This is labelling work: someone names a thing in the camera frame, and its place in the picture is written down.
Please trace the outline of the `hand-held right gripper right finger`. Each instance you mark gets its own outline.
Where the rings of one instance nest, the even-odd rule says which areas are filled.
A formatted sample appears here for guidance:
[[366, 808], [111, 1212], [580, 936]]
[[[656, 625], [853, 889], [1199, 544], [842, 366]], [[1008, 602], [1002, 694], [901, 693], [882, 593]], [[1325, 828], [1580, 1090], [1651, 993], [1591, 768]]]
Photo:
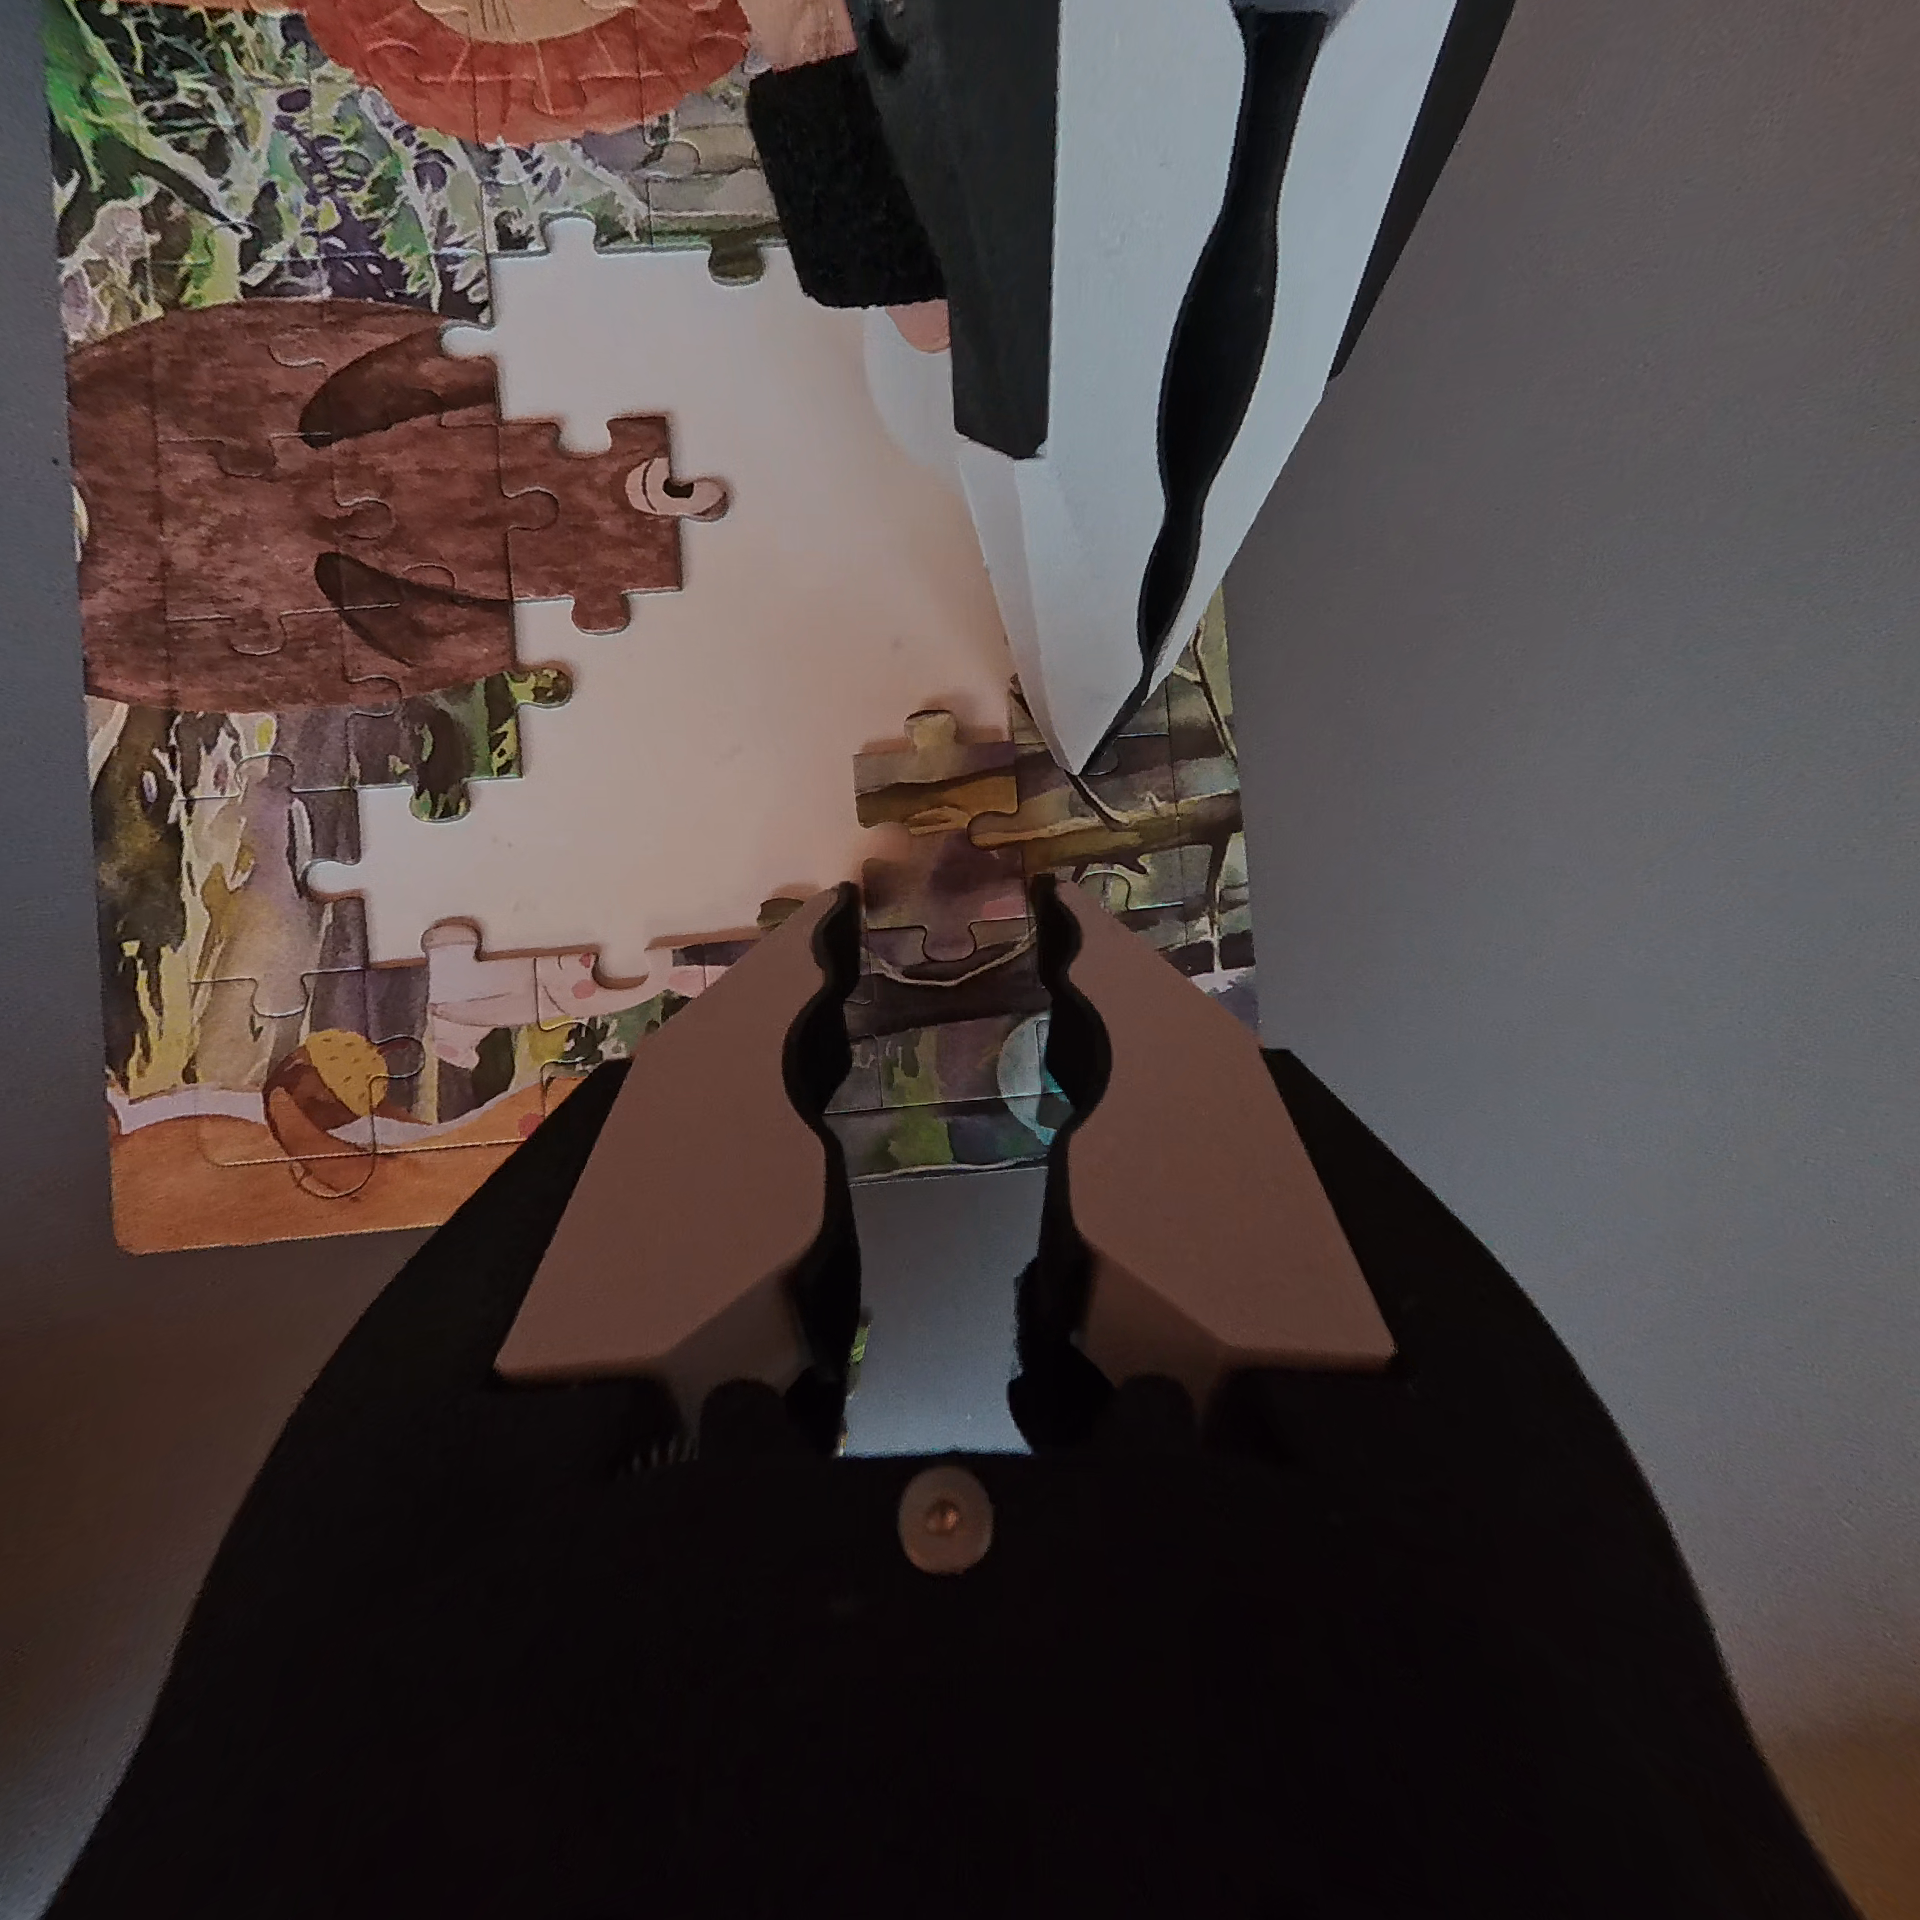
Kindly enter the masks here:
[[1194, 1412], [1251, 1368], [1381, 1370], [1375, 1296], [1256, 1038], [1068, 880], [1032, 892], [1069, 1102], [1018, 1292], [1018, 1425], [1085, 1442], [1131, 1380]]

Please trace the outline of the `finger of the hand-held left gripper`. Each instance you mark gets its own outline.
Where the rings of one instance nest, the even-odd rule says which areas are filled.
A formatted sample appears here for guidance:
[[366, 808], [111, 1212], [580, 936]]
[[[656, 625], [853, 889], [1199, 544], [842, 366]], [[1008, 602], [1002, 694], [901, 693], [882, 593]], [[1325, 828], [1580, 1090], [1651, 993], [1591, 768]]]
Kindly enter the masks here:
[[1242, 6], [1239, 125], [1159, 397], [1164, 516], [1140, 586], [1165, 670], [1325, 392], [1454, 5]]
[[1191, 610], [1278, 305], [1278, 16], [1060, 5], [1046, 432], [962, 453], [1054, 758], [1084, 769]]

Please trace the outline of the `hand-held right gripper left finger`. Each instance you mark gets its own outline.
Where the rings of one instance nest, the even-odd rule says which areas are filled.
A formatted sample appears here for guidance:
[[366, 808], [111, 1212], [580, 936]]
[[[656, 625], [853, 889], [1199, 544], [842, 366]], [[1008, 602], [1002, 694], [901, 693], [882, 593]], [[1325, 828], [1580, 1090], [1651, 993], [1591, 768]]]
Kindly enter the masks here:
[[696, 1424], [771, 1384], [836, 1448], [860, 1321], [847, 1168], [858, 889], [799, 903], [639, 1041], [496, 1357], [506, 1377], [650, 1376]]

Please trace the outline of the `olive brown jigsaw piece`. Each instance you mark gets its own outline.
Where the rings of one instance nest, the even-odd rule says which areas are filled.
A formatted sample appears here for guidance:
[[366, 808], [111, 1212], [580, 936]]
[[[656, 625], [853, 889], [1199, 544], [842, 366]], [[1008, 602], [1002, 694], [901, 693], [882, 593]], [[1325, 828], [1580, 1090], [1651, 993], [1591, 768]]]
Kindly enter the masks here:
[[1020, 804], [1014, 741], [962, 738], [948, 709], [912, 711], [903, 741], [869, 748], [853, 766], [855, 815], [866, 828], [970, 834], [975, 815], [1014, 814]]

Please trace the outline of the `partly assembled jigsaw puzzle board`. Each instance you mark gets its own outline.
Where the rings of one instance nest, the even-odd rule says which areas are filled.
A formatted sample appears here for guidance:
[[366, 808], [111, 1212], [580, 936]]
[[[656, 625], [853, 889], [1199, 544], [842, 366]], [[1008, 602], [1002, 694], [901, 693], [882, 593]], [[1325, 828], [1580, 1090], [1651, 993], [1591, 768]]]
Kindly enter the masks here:
[[[794, 274], [738, 5], [40, 32], [126, 1249], [440, 1222], [836, 880], [858, 1176], [1043, 1159], [1043, 873], [1256, 1024], [1221, 597], [1066, 773], [943, 351]], [[924, 709], [1014, 814], [858, 821]]]

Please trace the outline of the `grey desk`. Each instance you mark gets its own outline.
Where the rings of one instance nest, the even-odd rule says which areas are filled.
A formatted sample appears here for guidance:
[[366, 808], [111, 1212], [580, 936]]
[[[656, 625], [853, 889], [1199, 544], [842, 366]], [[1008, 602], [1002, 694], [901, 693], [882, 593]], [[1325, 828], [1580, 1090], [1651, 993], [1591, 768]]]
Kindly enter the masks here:
[[[415, 1237], [108, 1224], [38, 30], [4, 16], [4, 1916]], [[1522, 5], [1231, 574], [1267, 1036], [1554, 1321], [1916, 1916], [1916, 5]]]

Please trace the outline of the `person's left hand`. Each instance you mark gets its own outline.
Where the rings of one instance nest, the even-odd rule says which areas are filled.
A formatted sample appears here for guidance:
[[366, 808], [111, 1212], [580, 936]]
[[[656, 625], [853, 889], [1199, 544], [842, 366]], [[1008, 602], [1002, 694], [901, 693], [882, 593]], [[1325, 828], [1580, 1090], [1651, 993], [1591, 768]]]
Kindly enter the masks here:
[[942, 262], [882, 129], [842, 1], [746, 1], [765, 69], [749, 129], [803, 292], [880, 305], [918, 351], [947, 351]]

